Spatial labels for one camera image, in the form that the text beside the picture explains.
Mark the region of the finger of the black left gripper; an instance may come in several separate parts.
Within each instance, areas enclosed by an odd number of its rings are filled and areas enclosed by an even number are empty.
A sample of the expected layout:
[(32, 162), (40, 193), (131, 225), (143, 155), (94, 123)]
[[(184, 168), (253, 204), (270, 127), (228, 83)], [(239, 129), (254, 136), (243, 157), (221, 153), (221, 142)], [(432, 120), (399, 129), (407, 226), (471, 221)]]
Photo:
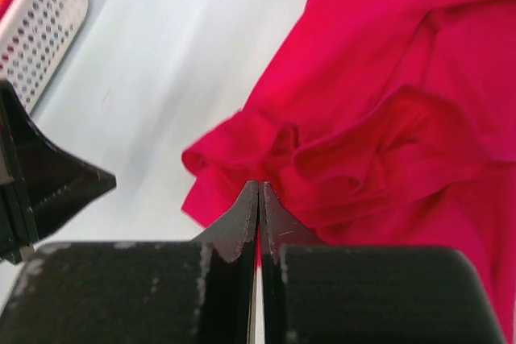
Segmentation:
[(50, 141), (9, 81), (1, 82), (1, 260), (24, 261), (89, 203), (116, 186), (115, 176)]

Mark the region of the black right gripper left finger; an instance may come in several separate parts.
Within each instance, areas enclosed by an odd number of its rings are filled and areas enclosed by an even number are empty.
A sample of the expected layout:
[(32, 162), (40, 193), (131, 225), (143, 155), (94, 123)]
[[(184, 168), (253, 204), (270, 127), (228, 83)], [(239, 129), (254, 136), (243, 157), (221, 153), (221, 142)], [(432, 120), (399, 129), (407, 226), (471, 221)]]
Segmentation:
[(55, 242), (25, 264), (4, 343), (251, 343), (258, 185), (188, 242)]

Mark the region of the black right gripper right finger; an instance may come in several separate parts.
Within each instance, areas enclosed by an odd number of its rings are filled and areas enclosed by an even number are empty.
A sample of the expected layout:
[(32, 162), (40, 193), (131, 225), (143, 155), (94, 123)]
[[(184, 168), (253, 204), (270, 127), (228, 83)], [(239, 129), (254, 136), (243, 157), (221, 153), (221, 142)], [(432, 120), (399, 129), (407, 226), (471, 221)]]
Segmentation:
[(267, 343), (503, 343), (466, 257), (442, 247), (330, 246), (259, 186)]

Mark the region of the crimson red t-shirt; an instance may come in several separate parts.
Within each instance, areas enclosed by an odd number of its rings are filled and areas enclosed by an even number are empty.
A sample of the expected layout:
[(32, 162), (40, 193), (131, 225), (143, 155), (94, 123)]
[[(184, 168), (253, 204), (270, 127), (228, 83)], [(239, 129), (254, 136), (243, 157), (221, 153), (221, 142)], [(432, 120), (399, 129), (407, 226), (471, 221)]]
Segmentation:
[(515, 0), (307, 0), (182, 161), (203, 226), (265, 180), (325, 242), (462, 251), (513, 339)]

